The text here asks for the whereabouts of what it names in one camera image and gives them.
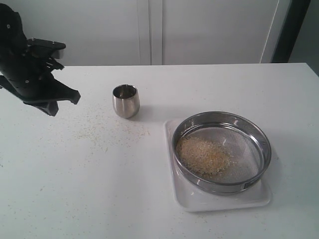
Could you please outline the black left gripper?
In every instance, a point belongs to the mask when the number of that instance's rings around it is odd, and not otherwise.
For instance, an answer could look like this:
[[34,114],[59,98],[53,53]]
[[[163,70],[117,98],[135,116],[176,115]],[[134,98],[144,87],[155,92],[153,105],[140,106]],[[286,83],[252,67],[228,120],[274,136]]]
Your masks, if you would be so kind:
[[37,38],[27,39],[18,12],[0,5],[0,85],[49,116],[59,110],[58,101],[77,104],[80,93],[57,81],[53,70],[64,67],[57,62],[66,44]]

